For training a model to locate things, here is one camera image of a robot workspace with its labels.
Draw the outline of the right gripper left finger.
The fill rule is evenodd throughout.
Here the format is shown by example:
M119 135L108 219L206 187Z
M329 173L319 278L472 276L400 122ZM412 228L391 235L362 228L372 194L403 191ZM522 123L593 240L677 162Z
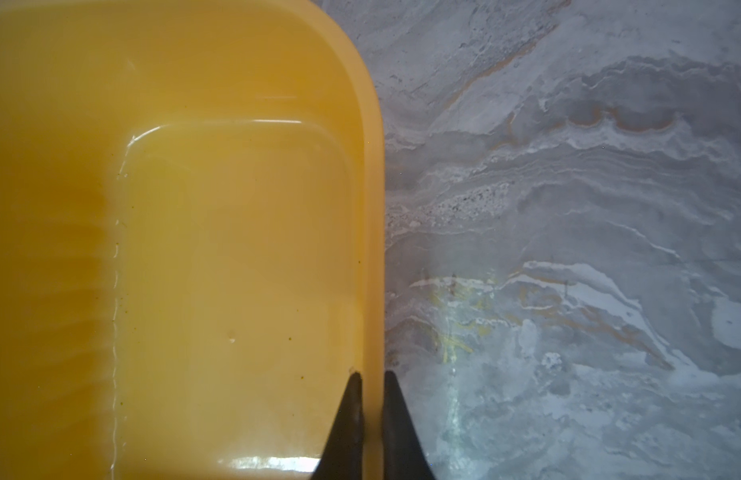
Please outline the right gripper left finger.
M360 372L354 372L344 389L322 458L310 479L360 480L362 459L364 459L362 376Z

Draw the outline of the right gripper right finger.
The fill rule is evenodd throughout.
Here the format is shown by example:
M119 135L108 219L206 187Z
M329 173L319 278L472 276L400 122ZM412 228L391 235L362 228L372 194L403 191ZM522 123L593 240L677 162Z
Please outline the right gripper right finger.
M384 372L382 405L384 480L434 480L393 371Z

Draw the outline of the yellow container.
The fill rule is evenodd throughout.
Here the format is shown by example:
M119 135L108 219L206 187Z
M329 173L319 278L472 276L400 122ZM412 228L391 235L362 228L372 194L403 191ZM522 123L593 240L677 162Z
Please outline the yellow container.
M0 479L306 479L380 414L383 129L309 1L0 1Z

